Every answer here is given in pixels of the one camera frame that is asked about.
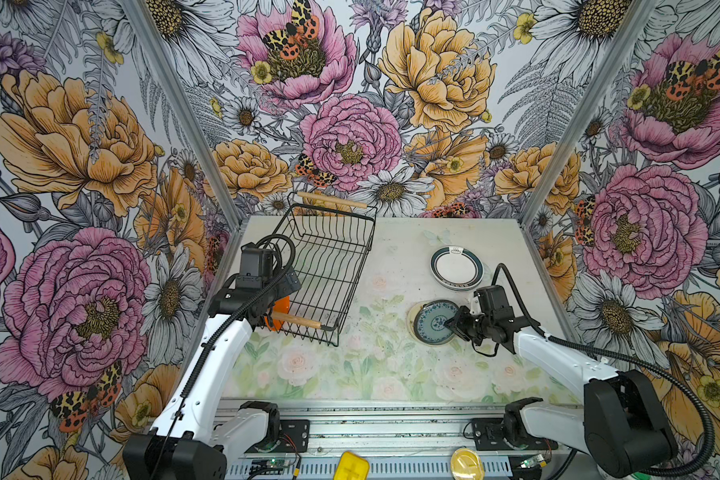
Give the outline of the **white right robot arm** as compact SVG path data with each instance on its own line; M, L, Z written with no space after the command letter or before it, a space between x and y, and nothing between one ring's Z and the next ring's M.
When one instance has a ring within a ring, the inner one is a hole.
M620 371L564 346L525 317L474 315L461 307L444 325L474 347L490 340L540 367L581 402L579 409L538 397L507 404L501 427L509 445L551 440L588 454L613 477L647 470L677 455L666 413L640 371Z

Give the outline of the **black wire dish rack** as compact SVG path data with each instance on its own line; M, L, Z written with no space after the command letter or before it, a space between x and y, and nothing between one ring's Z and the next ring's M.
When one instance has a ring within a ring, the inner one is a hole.
M360 201L299 192L274 232L295 247L301 288L289 295L280 331L337 347L372 249L377 208Z

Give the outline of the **orange plate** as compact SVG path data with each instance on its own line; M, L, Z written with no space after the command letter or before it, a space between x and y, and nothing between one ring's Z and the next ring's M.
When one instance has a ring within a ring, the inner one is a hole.
M265 313L264 324L270 331L280 331L285 323L284 315L290 310L290 297L286 296L277 302Z

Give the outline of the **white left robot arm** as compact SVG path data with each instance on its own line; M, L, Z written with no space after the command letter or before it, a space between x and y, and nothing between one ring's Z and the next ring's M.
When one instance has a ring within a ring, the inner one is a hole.
M282 437L280 412L265 401L243 403L232 419L215 422L225 384L255 328L274 304L300 288L292 268L268 277L235 274L212 298L200 344L176 391L145 434L126 442L122 457L132 479L223 479L257 444Z

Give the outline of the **teal patterned plate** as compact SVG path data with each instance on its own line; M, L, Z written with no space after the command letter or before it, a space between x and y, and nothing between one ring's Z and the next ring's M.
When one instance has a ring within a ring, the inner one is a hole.
M455 334L445 326L445 322L451 319L457 310L457 304L450 300L425 302L416 318L418 341L430 346L450 342Z

